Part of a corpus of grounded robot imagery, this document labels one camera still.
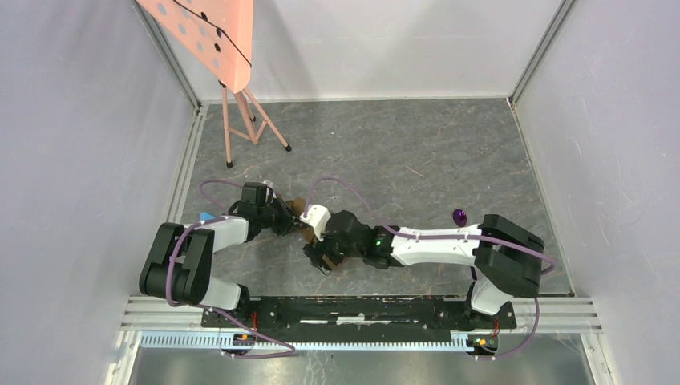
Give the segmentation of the purple spoon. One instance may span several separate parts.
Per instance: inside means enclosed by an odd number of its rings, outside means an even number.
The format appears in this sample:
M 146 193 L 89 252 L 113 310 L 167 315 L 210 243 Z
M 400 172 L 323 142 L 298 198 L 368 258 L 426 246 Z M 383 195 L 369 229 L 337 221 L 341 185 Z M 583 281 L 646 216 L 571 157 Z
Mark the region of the purple spoon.
M 452 212 L 452 219 L 456 223 L 456 225 L 460 228 L 465 227 L 467 225 L 468 219 L 467 219 L 467 214 L 463 209 L 454 209 Z M 472 280 L 476 281 L 478 279 L 476 270 L 474 267 L 470 268 L 471 271 L 471 276 Z

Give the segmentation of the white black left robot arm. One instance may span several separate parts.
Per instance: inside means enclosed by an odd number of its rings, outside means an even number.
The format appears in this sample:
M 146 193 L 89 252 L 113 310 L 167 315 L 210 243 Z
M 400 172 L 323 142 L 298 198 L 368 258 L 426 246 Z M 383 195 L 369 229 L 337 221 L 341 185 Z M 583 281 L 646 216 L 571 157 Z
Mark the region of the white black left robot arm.
M 249 289 L 213 275 L 214 255 L 252 241 L 265 229 L 285 236 L 301 222 L 269 184 L 246 182 L 240 189 L 240 199 L 220 216 L 191 225 L 160 225 L 140 273 L 141 294 L 162 298 L 170 306 L 221 309 L 231 326 L 251 319 Z

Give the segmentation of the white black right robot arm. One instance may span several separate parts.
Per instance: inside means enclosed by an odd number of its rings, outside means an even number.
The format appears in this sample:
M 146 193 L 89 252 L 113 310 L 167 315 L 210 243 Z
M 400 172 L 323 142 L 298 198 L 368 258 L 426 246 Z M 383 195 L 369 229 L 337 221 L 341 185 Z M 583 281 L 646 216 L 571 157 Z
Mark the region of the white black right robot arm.
M 300 219 L 314 238 L 304 248 L 312 265 L 331 271 L 348 258 L 376 269 L 421 264 L 470 267 L 476 272 L 463 305 L 465 321 L 486 326 L 514 298 L 536 298 L 544 242 L 497 214 L 458 229 L 411 229 L 363 224 L 351 212 L 310 206 Z

